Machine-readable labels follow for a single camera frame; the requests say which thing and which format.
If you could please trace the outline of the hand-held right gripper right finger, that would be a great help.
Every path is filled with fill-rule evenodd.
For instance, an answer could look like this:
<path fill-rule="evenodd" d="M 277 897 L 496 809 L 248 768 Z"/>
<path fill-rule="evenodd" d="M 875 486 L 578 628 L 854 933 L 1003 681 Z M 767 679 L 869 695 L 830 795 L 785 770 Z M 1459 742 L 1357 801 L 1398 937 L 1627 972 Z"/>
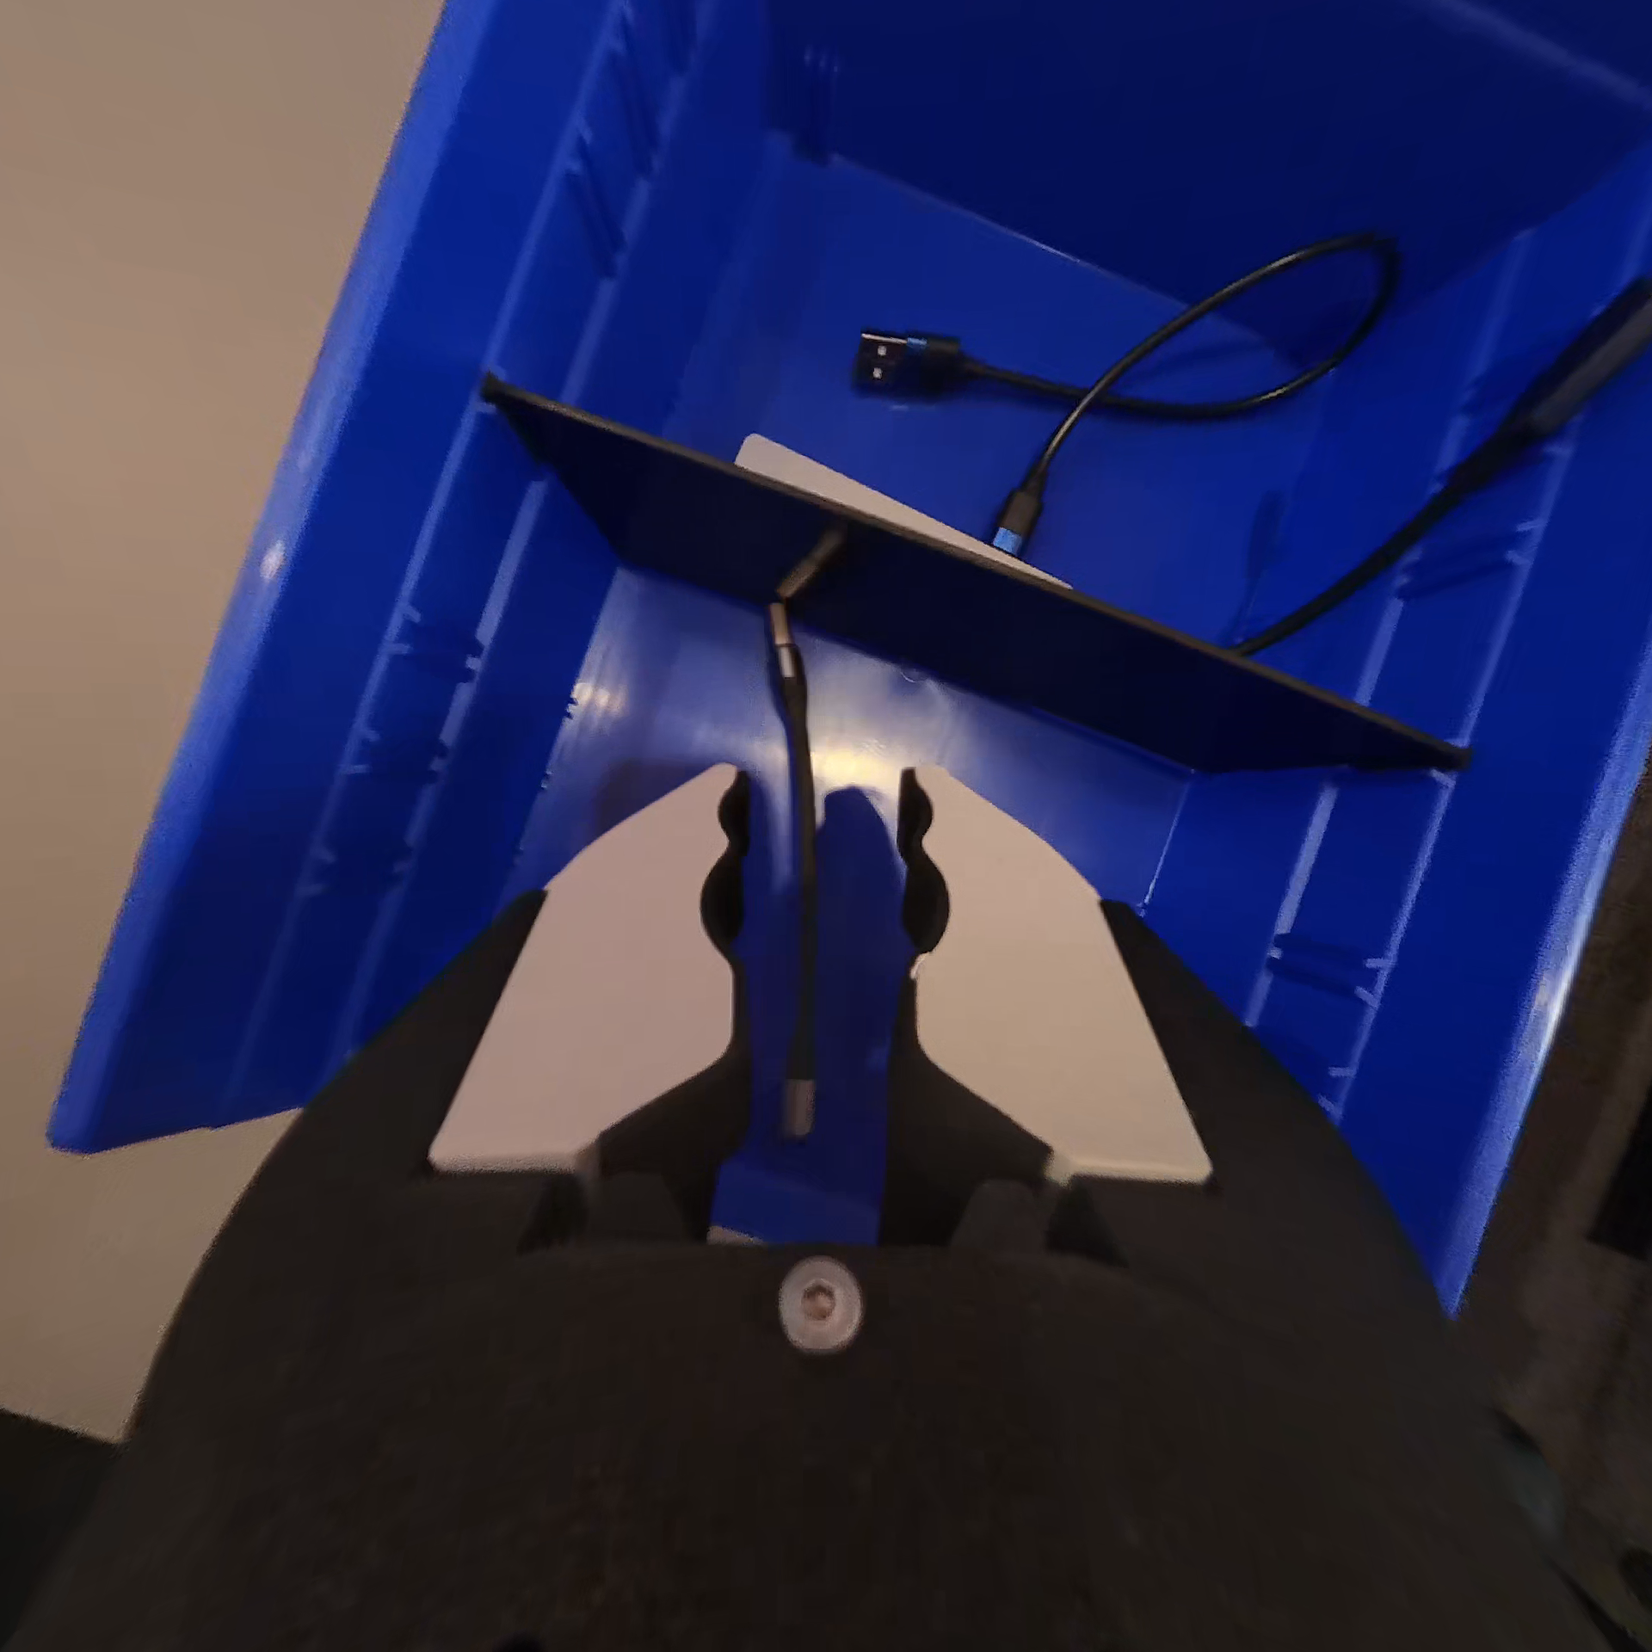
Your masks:
<path fill-rule="evenodd" d="M 901 775 L 897 850 L 915 958 L 889 1171 L 930 1192 L 1208 1185 L 1210 1153 L 1092 884 L 936 766 Z"/>

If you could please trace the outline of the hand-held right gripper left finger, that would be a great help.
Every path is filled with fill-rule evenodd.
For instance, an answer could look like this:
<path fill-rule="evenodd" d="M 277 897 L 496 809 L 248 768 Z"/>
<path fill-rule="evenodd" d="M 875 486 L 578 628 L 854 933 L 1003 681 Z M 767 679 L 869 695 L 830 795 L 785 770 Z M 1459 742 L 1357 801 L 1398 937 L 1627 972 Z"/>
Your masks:
<path fill-rule="evenodd" d="M 749 775 L 716 764 L 547 882 L 433 1171 L 618 1167 L 622 1129 L 738 1051 L 749 827 Z"/>

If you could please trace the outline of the black cable grey plugs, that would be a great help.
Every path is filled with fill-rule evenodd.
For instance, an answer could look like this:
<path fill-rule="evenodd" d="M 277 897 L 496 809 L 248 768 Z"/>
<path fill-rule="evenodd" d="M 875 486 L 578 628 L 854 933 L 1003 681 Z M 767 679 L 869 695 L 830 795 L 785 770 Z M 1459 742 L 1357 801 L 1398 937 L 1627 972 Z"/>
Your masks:
<path fill-rule="evenodd" d="M 777 703 L 789 744 L 791 848 L 799 921 L 797 998 L 781 1088 L 781 1139 L 803 1143 L 812 1135 L 818 1084 L 818 807 L 806 667 L 783 600 L 769 604 L 767 620 Z"/>

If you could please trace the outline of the blue plastic bin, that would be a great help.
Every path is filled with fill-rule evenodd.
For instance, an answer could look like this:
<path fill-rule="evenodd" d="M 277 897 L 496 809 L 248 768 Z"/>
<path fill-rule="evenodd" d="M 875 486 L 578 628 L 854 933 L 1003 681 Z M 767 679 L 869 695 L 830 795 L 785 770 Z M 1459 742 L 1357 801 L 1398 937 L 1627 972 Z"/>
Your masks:
<path fill-rule="evenodd" d="M 1355 355 L 1249 419 L 1086 419 L 1025 563 L 1229 652 L 1444 484 L 1648 278 L 1648 5 L 449 5 L 159 797 L 49 1127 L 307 1102 L 513 897 L 696 772 L 753 777 L 769 1124 L 797 966 L 759 610 L 631 571 L 496 376 L 732 463 L 751 433 L 983 543 L 1062 406 L 852 384 L 865 329 L 1088 386 L 1231 280 L 1396 239 Z M 1121 392 L 1330 353 L 1373 266 L 1255 290 Z M 1448 1308 L 1648 748 L 1648 351 L 1345 606 L 1243 657 L 1467 772 L 1198 773 L 803 628 L 818 1147 L 720 1218 L 871 1234 L 899 773 L 1133 907 L 1339 1126 Z"/>

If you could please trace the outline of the grey usb hub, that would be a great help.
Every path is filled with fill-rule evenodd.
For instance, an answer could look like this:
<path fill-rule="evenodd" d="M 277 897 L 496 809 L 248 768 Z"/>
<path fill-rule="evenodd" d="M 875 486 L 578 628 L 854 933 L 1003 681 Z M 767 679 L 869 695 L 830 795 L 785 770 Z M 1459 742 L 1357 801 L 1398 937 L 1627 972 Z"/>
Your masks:
<path fill-rule="evenodd" d="M 972 553 L 997 567 L 1031 573 L 1044 587 L 1070 591 L 1070 587 L 1037 567 L 1031 567 L 1005 551 L 995 549 L 938 518 L 926 516 L 897 498 L 877 492 L 852 477 L 824 467 L 791 447 L 783 447 L 771 439 L 751 433 L 744 439 L 734 465 L 761 480 L 783 484 L 806 492 L 826 504 L 854 510 L 865 518 L 877 520 L 887 528 L 917 534 L 924 539 L 948 545 L 956 551 Z"/>

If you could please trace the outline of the black usb cable blue plugs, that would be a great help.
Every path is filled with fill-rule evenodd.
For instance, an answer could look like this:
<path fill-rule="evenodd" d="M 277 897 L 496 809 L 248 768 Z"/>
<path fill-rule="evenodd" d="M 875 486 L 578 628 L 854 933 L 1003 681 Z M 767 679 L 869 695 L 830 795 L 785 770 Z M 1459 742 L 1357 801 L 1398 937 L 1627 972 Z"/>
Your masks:
<path fill-rule="evenodd" d="M 1275 280 L 1334 258 L 1371 262 L 1375 274 L 1369 301 L 1345 337 L 1292 378 L 1231 400 L 1153 400 L 1123 392 L 1123 382 L 1137 368 L 1160 357 L 1176 339 L 1212 319 L 1218 311 L 1247 300 L 1255 290 Z M 1402 256 L 1396 239 L 1373 231 L 1339 235 L 1294 248 L 1231 280 L 1208 298 L 1188 303 L 1088 386 L 1062 384 L 983 362 L 974 359 L 958 337 L 877 329 L 860 333 L 852 384 L 860 394 L 879 400 L 940 402 L 962 396 L 974 386 L 985 386 L 1025 400 L 1062 406 L 1062 421 L 1023 471 L 1017 486 L 1005 496 L 987 537 L 991 551 L 1023 563 L 1041 526 L 1050 473 L 1082 421 L 1105 418 L 1147 425 L 1204 427 L 1243 421 L 1280 408 L 1306 394 L 1320 380 L 1330 378 L 1332 370 L 1345 364 L 1363 347 L 1395 303 L 1400 278 Z"/>

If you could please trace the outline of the dark slim usb hub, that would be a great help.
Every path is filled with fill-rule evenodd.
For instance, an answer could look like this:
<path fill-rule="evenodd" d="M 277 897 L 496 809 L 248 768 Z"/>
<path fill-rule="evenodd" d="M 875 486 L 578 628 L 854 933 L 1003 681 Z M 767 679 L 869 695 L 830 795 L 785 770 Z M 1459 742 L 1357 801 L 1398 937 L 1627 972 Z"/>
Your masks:
<path fill-rule="evenodd" d="M 1395 569 L 1471 498 L 1546 447 L 1587 404 L 1638 362 L 1650 345 L 1650 280 L 1621 290 L 1520 392 L 1493 433 L 1459 461 L 1444 484 L 1357 567 L 1261 634 L 1229 646 L 1241 657 L 1265 654 L 1345 606 Z"/>

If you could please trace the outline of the black bin divider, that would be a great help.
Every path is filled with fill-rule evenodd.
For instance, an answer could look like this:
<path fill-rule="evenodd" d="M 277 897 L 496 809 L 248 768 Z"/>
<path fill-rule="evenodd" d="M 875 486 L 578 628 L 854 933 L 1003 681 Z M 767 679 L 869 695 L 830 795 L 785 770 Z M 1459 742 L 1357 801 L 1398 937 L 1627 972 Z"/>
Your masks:
<path fill-rule="evenodd" d="M 486 376 L 618 563 L 1198 773 L 1467 772 L 1473 754 L 1023 565 Z"/>

